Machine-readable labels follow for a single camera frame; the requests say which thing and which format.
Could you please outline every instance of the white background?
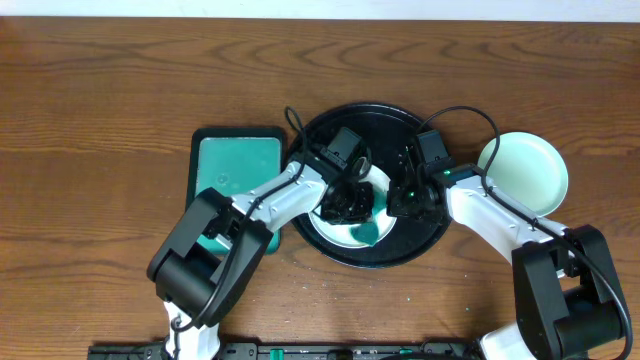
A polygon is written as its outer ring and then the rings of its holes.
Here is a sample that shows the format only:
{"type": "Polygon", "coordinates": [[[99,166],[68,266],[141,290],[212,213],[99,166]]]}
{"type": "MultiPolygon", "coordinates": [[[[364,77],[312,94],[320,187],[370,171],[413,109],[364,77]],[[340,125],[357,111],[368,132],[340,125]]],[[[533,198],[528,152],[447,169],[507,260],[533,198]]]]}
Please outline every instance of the white background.
{"type": "Polygon", "coordinates": [[[0,15],[640,22],[640,0],[0,0],[0,15]]]}

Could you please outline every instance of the round black tray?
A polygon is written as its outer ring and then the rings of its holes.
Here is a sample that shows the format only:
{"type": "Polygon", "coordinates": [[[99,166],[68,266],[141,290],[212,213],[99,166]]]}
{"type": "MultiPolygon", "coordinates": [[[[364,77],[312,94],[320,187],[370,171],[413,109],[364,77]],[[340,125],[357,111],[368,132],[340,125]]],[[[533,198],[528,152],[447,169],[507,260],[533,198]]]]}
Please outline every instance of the round black tray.
{"type": "MultiPolygon", "coordinates": [[[[328,144],[341,127],[360,135],[371,148],[373,165],[393,177],[400,170],[398,154],[404,151],[422,120],[395,106],[355,103],[330,110],[313,119],[305,130],[311,141],[328,144]]],[[[301,145],[296,138],[289,154],[301,145]]],[[[313,227],[309,215],[300,215],[293,225],[309,244],[343,264],[381,268],[404,264],[424,254],[444,234],[449,220],[438,224],[398,218],[391,232],[373,247],[347,249],[324,239],[313,227]]]]}

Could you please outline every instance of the white plate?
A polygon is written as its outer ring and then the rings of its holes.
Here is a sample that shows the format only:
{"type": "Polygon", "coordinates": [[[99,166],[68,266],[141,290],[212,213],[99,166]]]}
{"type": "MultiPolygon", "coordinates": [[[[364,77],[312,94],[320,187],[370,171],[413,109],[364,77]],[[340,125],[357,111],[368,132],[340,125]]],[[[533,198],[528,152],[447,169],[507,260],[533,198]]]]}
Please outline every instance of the white plate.
{"type": "MultiPolygon", "coordinates": [[[[361,182],[370,182],[371,185],[373,185],[374,194],[376,194],[376,196],[384,196],[384,199],[376,199],[374,201],[382,200],[386,203],[386,196],[389,191],[389,177],[387,174],[375,165],[372,165],[371,170],[369,170],[369,174],[367,174],[361,182]]],[[[327,241],[348,249],[361,249],[369,246],[368,244],[356,240],[353,235],[351,235],[352,231],[361,225],[331,225],[315,214],[315,212],[320,213],[320,211],[321,208],[318,207],[313,213],[309,214],[309,218],[316,231],[327,241]]],[[[385,206],[384,209],[374,214],[373,222],[378,227],[379,235],[376,240],[377,244],[389,234],[393,225],[396,223],[396,218],[387,215],[387,208],[385,206]]]]}
{"type": "MultiPolygon", "coordinates": [[[[495,143],[491,140],[482,150],[479,167],[484,168],[495,143]]],[[[541,216],[557,209],[569,188],[567,166],[558,150],[541,137],[523,132],[500,136],[500,149],[487,175],[541,216]]]]}

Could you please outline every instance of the wood grain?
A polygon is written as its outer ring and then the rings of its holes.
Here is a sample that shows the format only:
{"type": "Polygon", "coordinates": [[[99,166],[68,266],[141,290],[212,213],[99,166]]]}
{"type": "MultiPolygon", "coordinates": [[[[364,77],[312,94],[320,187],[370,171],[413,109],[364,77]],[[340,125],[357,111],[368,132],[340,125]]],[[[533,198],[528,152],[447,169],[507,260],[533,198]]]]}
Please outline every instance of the wood grain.
{"type": "MultiPolygon", "coordinates": [[[[287,104],[307,120],[359,100],[467,104],[548,139],[570,174],[553,219],[603,231],[640,319],[639,64],[629,24],[0,19],[0,358],[163,337],[145,268],[183,210],[191,134],[284,127],[287,104]]],[[[468,114],[435,126],[461,162],[491,138],[468,114]]],[[[514,320],[512,293],[506,262],[461,226],[386,270],[341,266],[286,227],[222,332],[471,338],[514,320]]]]}

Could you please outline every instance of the small white bowl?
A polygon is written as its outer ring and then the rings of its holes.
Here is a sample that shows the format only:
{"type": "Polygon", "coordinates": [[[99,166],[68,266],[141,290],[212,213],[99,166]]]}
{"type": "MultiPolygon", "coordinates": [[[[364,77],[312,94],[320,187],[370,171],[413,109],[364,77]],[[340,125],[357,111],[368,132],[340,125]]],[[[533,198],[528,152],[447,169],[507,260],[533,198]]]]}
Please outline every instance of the small white bowl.
{"type": "MultiPolygon", "coordinates": [[[[484,168],[496,139],[480,154],[478,166],[484,168]]],[[[541,137],[512,132],[500,136],[498,154],[487,173],[495,184],[540,216],[560,206],[569,188],[569,173],[562,156],[541,137]]]]}

